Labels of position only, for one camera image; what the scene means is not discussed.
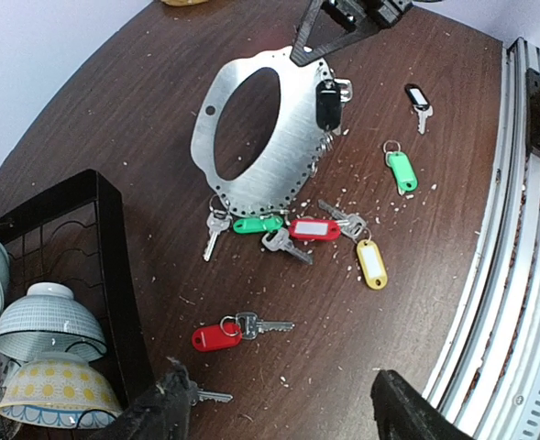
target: wooden table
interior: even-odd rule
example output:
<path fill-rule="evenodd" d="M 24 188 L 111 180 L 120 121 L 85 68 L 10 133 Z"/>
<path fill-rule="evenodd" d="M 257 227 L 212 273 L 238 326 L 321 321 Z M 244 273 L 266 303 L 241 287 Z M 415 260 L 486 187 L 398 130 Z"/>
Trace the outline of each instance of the wooden table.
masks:
<path fill-rule="evenodd" d="M 203 261 L 211 191 L 190 157 L 195 115 L 226 62 L 291 43 L 305 3 L 150 5 L 68 81 L 0 170 L 0 215 L 86 168 L 121 190 L 154 370 L 162 374 L 174 356 L 203 387 L 235 396 L 195 407 L 193 438 L 377 438 L 369 397 L 377 369 L 424 387 L 478 239 L 501 44 L 415 8 L 394 30 L 328 57 L 353 82 L 349 132 L 292 204 L 296 214 L 318 215 L 324 198 L 368 219 L 388 268 L 386 289 L 370 291 L 359 279 L 345 238 L 309 244 L 312 267 L 261 252 L 259 236 L 235 234 L 221 236 L 214 260 Z M 420 84 L 434 105 L 425 136 L 407 83 Z M 249 83 L 232 100 L 217 137 L 223 173 L 237 173 L 263 147 L 277 105 L 270 86 Z M 413 199 L 396 192 L 381 151 L 387 139 L 411 158 L 420 181 Z M 296 328 L 222 352 L 192 348 L 196 327 L 246 310 Z"/>

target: white background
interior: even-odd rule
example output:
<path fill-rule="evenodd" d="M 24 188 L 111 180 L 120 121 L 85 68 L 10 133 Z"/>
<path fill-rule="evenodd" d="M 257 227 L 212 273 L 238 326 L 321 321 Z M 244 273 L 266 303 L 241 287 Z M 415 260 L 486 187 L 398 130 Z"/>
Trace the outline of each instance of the white background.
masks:
<path fill-rule="evenodd" d="M 148 3 L 0 0 L 0 166 L 51 97 Z M 425 7 L 507 46 L 519 36 L 540 46 L 540 0 L 446 0 Z"/>

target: red key tag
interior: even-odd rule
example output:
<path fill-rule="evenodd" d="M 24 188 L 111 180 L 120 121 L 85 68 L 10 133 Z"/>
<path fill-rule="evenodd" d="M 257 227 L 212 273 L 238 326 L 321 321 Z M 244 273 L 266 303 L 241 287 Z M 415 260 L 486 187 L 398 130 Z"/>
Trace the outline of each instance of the red key tag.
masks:
<path fill-rule="evenodd" d="M 225 320 L 224 318 L 221 324 L 197 329 L 193 333 L 194 348 L 205 353 L 234 347 L 239 344 L 243 337 L 241 327 L 236 323 L 225 323 Z"/>
<path fill-rule="evenodd" d="M 333 241 L 341 235 L 341 228 L 335 220 L 299 218 L 290 225 L 290 236 L 297 240 Z"/>

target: oval hole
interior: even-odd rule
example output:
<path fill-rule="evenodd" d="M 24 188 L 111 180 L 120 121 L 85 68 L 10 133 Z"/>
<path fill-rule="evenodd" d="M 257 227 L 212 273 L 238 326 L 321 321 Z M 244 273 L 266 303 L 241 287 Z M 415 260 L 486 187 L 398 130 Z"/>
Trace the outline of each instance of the oval hole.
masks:
<path fill-rule="evenodd" d="M 260 69 L 233 92 L 215 132 L 218 175 L 232 181 L 259 157 L 271 138 L 280 112 L 280 78 Z"/>

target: dish rack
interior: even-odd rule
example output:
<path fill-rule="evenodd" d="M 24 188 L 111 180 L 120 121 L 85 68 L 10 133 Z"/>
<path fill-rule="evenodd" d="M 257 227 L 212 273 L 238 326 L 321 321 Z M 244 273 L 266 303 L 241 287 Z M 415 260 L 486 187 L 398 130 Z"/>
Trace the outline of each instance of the dish rack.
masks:
<path fill-rule="evenodd" d="M 121 193 L 105 177 L 85 170 L 24 202 L 0 218 L 0 242 L 11 264 L 5 307 L 36 282 L 70 287 L 103 328 L 107 353 L 91 366 L 109 380 L 123 408 L 153 384 Z M 8 425 L 0 422 L 0 439 L 9 438 Z M 82 439 L 92 432 L 23 425 L 14 438 Z"/>

